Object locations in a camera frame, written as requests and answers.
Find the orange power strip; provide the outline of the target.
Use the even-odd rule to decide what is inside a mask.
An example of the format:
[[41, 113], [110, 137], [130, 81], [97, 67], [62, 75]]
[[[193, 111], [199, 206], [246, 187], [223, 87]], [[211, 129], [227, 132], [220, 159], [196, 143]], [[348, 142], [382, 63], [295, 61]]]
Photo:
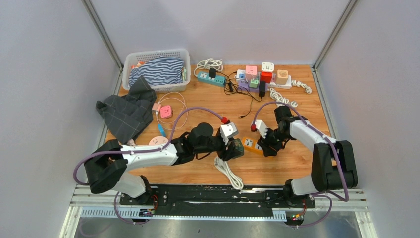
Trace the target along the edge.
[[248, 138], [248, 137], [243, 137], [242, 138], [242, 144], [244, 146], [244, 149], [259, 155], [263, 156], [263, 150], [262, 148], [257, 144], [257, 141]]

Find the dark green cube socket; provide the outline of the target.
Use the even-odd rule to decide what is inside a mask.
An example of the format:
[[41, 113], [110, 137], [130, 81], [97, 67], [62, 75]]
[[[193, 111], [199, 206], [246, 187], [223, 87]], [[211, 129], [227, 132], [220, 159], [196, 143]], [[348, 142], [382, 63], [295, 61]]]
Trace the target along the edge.
[[242, 141], [239, 138], [232, 140], [229, 145], [229, 151], [230, 151], [230, 154], [229, 154], [230, 159], [236, 159], [236, 158], [242, 157], [245, 153], [245, 149], [242, 144]]

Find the round pink power strip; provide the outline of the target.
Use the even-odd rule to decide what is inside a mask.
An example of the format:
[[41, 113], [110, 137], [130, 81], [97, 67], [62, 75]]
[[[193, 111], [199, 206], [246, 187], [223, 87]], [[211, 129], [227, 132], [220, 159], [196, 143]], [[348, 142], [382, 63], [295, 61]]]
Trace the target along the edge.
[[164, 136], [156, 136], [149, 141], [149, 145], [161, 145], [166, 144], [168, 139]]

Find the blue cube socket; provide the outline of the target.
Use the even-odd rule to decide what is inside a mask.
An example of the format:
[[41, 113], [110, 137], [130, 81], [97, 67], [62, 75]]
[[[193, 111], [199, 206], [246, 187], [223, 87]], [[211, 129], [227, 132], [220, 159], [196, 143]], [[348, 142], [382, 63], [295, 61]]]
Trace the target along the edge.
[[163, 126], [160, 123], [158, 124], [158, 129], [159, 129], [159, 131], [160, 131], [160, 133], [163, 137], [167, 137], [165, 129], [163, 128]]

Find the pink cube adapter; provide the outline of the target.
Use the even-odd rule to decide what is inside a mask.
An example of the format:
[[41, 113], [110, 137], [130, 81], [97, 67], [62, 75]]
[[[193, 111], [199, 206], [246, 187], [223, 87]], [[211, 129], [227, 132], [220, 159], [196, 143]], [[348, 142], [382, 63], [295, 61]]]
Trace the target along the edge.
[[159, 111], [159, 115], [162, 119], [168, 119], [173, 116], [173, 110], [170, 105], [162, 106]]

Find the light pink usb charger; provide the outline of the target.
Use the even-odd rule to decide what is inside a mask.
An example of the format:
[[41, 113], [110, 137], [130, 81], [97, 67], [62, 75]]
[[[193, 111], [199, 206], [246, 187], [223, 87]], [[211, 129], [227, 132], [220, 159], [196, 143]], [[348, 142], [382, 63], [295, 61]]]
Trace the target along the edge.
[[156, 115], [160, 112], [161, 109], [161, 104], [159, 103], [154, 103], [152, 106], [152, 112], [155, 113]]

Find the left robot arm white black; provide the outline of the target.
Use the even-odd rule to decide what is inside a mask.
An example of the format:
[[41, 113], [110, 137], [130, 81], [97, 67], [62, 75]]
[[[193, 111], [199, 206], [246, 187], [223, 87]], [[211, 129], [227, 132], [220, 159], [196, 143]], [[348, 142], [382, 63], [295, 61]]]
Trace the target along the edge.
[[234, 123], [223, 124], [215, 131], [205, 122], [198, 124], [190, 132], [168, 143], [156, 145], [128, 146], [110, 140], [91, 154], [83, 165], [88, 186], [92, 194], [109, 190], [125, 193], [138, 204], [148, 204], [152, 192], [144, 176], [134, 176], [130, 170], [165, 165], [175, 166], [188, 163], [199, 154], [215, 152], [219, 159], [228, 161], [244, 155], [238, 130]]

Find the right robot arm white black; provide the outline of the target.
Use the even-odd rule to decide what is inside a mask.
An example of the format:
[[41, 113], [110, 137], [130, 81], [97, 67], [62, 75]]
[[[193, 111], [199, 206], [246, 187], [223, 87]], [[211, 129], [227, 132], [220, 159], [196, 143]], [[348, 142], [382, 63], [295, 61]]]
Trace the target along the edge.
[[350, 188], [358, 185], [358, 174], [352, 144], [337, 140], [316, 129], [306, 117], [290, 106], [274, 110], [276, 129], [269, 128], [262, 120], [254, 118], [251, 131], [257, 131], [257, 144], [265, 157], [276, 156], [289, 141], [300, 141], [312, 152], [309, 175], [286, 181], [283, 200], [295, 207], [303, 198], [330, 193], [341, 201], [349, 200]]

